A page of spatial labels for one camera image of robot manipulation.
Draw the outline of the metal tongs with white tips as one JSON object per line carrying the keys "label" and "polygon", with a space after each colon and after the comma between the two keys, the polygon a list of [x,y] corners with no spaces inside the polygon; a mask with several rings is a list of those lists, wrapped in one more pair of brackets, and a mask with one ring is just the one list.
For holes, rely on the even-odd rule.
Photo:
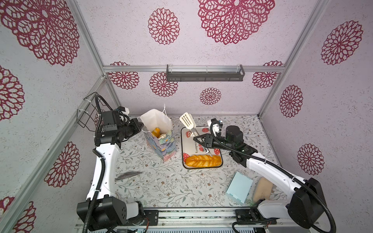
{"label": "metal tongs with white tips", "polygon": [[[196,130],[196,123],[192,117],[191,114],[189,114],[188,112],[185,112],[181,117],[180,117],[180,121],[184,124],[184,126],[192,132],[192,134],[194,135],[194,137],[197,137],[199,136],[199,133],[198,131]],[[209,151],[209,149],[207,149],[206,147],[204,147],[199,141],[196,142],[197,144],[201,145],[201,148],[203,149],[203,152],[205,152],[206,154],[212,156],[211,152]]]}

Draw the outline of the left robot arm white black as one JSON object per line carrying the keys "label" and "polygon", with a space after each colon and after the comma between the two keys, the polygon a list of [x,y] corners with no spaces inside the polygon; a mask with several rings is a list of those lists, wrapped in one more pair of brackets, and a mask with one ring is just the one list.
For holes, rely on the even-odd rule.
{"label": "left robot arm white black", "polygon": [[129,118],[129,109],[119,106],[103,111],[100,104],[108,105],[99,94],[94,96],[98,124],[92,150],[96,156],[93,181],[86,200],[77,205],[76,212],[83,221],[84,233],[106,229],[111,233],[127,223],[142,224],[145,212],[141,202],[125,203],[115,197],[115,164],[121,144],[141,132],[143,123]]}

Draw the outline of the bread roll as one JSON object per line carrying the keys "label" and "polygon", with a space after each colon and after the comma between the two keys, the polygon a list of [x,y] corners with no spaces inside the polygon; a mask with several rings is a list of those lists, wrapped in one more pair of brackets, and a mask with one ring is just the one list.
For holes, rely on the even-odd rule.
{"label": "bread roll", "polygon": [[152,131],[152,135],[156,138],[160,138],[161,136],[161,131],[158,127],[156,127],[153,131]]}

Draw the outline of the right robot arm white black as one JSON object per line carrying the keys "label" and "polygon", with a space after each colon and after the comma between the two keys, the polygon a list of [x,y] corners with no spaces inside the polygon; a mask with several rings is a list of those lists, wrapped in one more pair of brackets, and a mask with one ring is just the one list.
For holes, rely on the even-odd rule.
{"label": "right robot arm white black", "polygon": [[244,142],[243,132],[238,126],[226,127],[224,136],[221,135],[222,121],[213,118],[208,122],[208,127],[208,132],[203,135],[199,134],[195,127],[191,127],[193,140],[206,149],[229,151],[229,155],[236,163],[260,174],[289,197],[288,202],[260,199],[249,209],[251,220],[236,220],[232,224],[233,230],[236,230],[236,225],[268,224],[287,218],[304,229],[312,228],[322,233],[323,230],[315,223],[322,214],[326,214],[330,224],[329,232],[337,231],[321,184],[316,179],[296,176],[268,160],[257,149]]}

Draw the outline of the floral paper bag white interior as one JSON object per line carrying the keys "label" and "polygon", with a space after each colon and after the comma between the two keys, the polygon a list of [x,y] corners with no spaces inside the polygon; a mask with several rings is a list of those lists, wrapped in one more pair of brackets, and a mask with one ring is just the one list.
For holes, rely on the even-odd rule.
{"label": "floral paper bag white interior", "polygon": [[143,123],[142,131],[150,148],[162,159],[170,160],[176,154],[176,140],[173,134],[173,123],[163,110],[151,109],[137,118]]}

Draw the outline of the long braided bread loaf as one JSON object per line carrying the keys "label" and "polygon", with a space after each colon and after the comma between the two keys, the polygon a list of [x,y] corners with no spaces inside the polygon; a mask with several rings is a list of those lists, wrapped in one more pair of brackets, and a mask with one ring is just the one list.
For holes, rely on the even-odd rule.
{"label": "long braided bread loaf", "polygon": [[217,155],[193,155],[185,159],[185,164],[192,168],[212,168],[219,167],[222,159]]}

